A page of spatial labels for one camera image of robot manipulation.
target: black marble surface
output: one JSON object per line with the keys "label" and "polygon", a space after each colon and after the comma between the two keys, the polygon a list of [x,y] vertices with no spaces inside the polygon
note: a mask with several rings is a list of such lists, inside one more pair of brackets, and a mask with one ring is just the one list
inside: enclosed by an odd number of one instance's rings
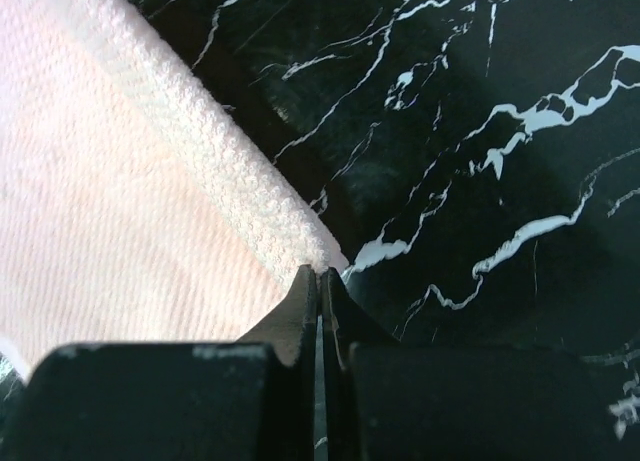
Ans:
{"label": "black marble surface", "polygon": [[131,1],[321,214],[378,322],[583,356],[637,458],[640,0]]}

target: marble countertop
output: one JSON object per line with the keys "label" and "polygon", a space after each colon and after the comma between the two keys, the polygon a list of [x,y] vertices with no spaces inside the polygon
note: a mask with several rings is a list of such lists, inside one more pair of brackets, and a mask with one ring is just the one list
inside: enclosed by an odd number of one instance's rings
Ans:
{"label": "marble countertop", "polygon": [[320,214],[380,324],[579,354],[637,453],[637,0],[130,1]]}

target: white towel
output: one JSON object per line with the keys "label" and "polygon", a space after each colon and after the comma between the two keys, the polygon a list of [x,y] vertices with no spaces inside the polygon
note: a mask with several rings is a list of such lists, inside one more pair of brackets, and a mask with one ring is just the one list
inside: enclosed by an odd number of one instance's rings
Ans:
{"label": "white towel", "polygon": [[329,231],[126,0],[0,0],[0,352],[234,340]]}

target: textured fabric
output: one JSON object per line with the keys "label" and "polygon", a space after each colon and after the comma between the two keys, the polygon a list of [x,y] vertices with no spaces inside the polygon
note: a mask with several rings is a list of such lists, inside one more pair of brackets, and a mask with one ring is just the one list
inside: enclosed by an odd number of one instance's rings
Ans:
{"label": "textured fabric", "polygon": [[233,340],[326,227],[126,0],[0,0],[0,351]]}

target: towel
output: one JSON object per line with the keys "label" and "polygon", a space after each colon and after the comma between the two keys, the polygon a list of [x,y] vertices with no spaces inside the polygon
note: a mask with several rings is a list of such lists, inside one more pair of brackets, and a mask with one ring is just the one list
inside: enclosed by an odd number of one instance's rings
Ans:
{"label": "towel", "polygon": [[232,341],[347,261],[126,0],[0,0],[0,352]]}

